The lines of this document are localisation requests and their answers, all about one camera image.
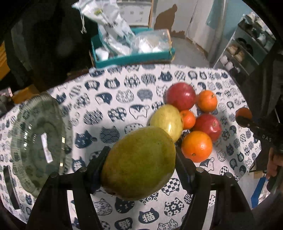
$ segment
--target red apple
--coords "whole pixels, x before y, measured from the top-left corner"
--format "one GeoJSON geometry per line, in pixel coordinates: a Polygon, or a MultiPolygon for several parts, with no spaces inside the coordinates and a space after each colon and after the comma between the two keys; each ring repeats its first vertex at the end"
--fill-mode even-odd
{"type": "Polygon", "coordinates": [[[206,133],[210,136],[213,142],[217,141],[222,133],[222,127],[219,120],[209,113],[204,113],[197,117],[193,130],[206,133]]]}
{"type": "Polygon", "coordinates": [[[188,110],[196,103],[196,93],[189,84],[179,82],[167,90],[166,103],[175,106],[179,111],[188,110]]]}

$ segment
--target teal box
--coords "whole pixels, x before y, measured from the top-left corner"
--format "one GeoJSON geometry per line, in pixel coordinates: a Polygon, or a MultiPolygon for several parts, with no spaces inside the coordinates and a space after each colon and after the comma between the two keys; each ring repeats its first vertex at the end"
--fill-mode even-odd
{"type": "MultiPolygon", "coordinates": [[[[132,28],[134,34],[138,34],[140,32],[152,30],[151,28],[146,27],[137,27],[132,28]]],[[[139,63],[149,63],[149,62],[162,62],[162,61],[170,61],[175,55],[175,49],[171,48],[171,51],[164,51],[158,53],[147,53],[147,54],[132,54],[129,56],[122,57],[113,57],[105,61],[98,61],[95,55],[95,49],[102,47],[102,43],[100,41],[99,35],[95,35],[91,38],[91,46],[92,46],[92,54],[95,60],[96,68],[104,68],[109,65],[130,65],[130,64],[139,64],[139,63]]]]}

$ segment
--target person's hand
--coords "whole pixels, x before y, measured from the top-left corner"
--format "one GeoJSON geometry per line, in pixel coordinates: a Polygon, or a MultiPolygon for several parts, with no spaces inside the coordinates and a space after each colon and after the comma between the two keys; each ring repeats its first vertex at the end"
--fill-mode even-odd
{"type": "Polygon", "coordinates": [[[283,166],[283,156],[275,155],[274,149],[270,148],[266,173],[267,179],[277,175],[277,166],[283,166]]]}

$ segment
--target white tablecloth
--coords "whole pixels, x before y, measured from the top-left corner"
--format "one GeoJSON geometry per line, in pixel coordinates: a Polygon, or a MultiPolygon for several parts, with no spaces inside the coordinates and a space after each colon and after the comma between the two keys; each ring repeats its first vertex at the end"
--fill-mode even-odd
{"type": "MultiPolygon", "coordinates": [[[[177,65],[92,69],[89,74],[50,89],[48,93],[60,104],[65,125],[71,133],[67,137],[72,143],[72,165],[68,172],[86,166],[105,145],[112,147],[131,130],[146,126],[150,116],[164,103],[164,92],[179,81],[191,84],[196,93],[202,89],[212,90],[218,98],[213,114],[220,120],[223,133],[214,144],[210,157],[196,166],[214,174],[229,171],[238,180],[261,150],[260,142],[253,138],[250,130],[241,128],[235,121],[236,110],[247,106],[245,99],[226,71],[177,65]]],[[[12,175],[21,202],[21,209],[14,210],[3,176],[3,166],[12,167],[9,131],[19,107],[13,108],[0,120],[0,193],[4,206],[27,222],[35,198],[23,190],[19,179],[12,175]]],[[[196,106],[192,111],[195,115],[201,114],[196,106]]],[[[143,200],[122,201],[106,194],[102,188],[92,199],[104,229],[168,230],[181,225],[191,196],[182,189],[175,171],[163,189],[143,200]]],[[[79,223],[71,191],[68,191],[68,200],[73,228],[77,229],[79,223]]],[[[214,202],[215,192],[212,191],[209,207],[214,202]]]]}

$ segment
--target green mango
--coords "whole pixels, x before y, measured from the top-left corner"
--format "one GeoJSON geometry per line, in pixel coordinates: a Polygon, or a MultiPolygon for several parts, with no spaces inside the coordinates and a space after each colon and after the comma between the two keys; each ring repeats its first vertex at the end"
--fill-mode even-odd
{"type": "Polygon", "coordinates": [[[163,129],[139,128],[114,144],[103,165],[101,185],[122,200],[146,198],[169,181],[175,158],[173,140],[163,129]]]}

